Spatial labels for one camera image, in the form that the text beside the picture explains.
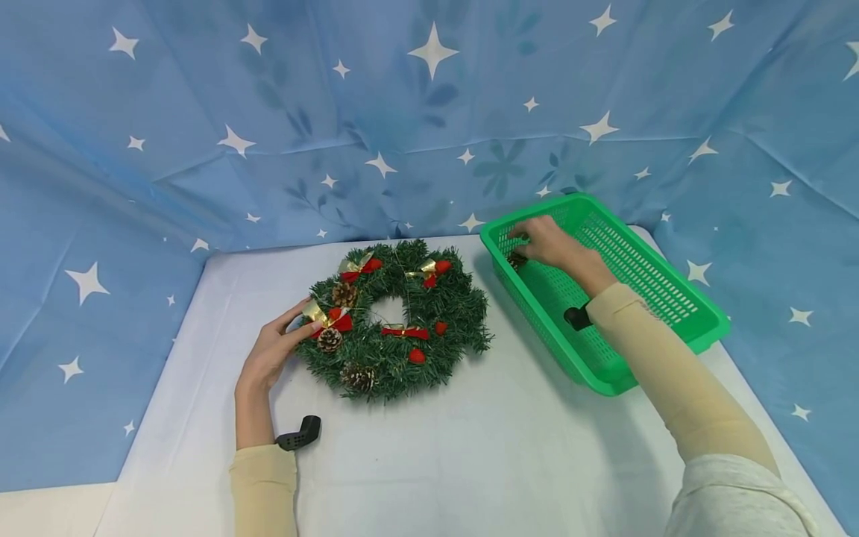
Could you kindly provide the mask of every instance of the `hand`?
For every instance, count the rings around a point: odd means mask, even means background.
[[[529,239],[528,244],[516,247],[517,253],[566,272],[591,298],[618,281],[599,252],[584,247],[548,215],[517,223],[509,237]]]
[[[277,383],[289,353],[300,341],[322,328],[321,323],[314,322],[285,333],[286,327],[302,312],[308,302],[310,302],[309,297],[262,327],[257,342],[253,344],[251,353],[247,355],[245,365],[241,369],[239,381],[235,385],[236,392],[250,389],[268,393]]]

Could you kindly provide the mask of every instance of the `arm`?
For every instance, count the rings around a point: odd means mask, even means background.
[[[593,299],[591,320],[626,359],[684,461],[739,455],[778,475],[758,426],[647,303],[618,282],[597,252],[567,235],[551,217],[527,220],[511,232],[522,234],[531,242],[519,247],[520,253],[564,270]]]
[[[300,302],[263,326],[235,386],[235,458],[229,469],[236,537],[295,537],[295,455],[274,443],[269,392],[289,352],[316,323],[284,334]]]

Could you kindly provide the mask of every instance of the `green plastic basket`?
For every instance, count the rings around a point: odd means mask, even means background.
[[[592,196],[570,194],[485,224],[480,239],[498,277],[576,383],[602,395],[619,395],[637,385],[626,361],[594,326],[576,332],[564,320],[567,308],[588,301],[581,287],[556,268],[531,262],[516,272],[507,261],[522,243],[507,237],[510,230],[517,222],[540,215],[551,215],[564,231],[599,251],[618,280],[646,300],[692,351],[705,351],[728,333],[728,317]]]

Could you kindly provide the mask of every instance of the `person's left hand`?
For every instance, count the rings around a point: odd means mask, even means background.
[[[286,327],[301,314],[308,302],[310,297],[298,302],[285,314],[260,329],[257,342],[253,344],[251,353],[247,355],[245,365],[241,368],[239,381],[235,385],[237,392],[241,389],[266,392],[271,390],[295,346],[322,328],[322,324],[317,321],[286,332]]]

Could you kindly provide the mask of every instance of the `finger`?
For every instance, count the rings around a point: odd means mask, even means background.
[[[314,335],[320,328],[322,328],[322,322],[319,320],[308,325],[300,326],[292,332],[281,336],[280,339],[277,340],[277,344],[280,345],[282,350],[288,351],[292,349],[292,347],[298,345],[300,341]]]
[[[515,247],[513,251],[518,253],[519,255],[524,255],[525,257],[531,259],[531,255],[534,251],[534,246],[533,244],[520,244],[519,246]]]
[[[308,296],[307,298],[305,298],[301,302],[298,302],[295,306],[290,308],[286,313],[284,313],[280,317],[277,317],[275,320],[273,320],[272,322],[270,322],[266,326],[268,326],[270,328],[274,328],[278,332],[283,333],[283,331],[286,330],[286,327],[289,326],[290,322],[295,320],[295,318],[302,312],[304,307],[308,305],[308,302],[310,302],[311,298],[312,298],[311,296]]]
[[[530,220],[522,220],[521,222],[517,222],[516,225],[513,226],[513,229],[511,229],[510,232],[507,234],[507,237],[509,239],[515,239],[523,235],[527,235],[526,227],[528,225],[528,222],[530,222]]]

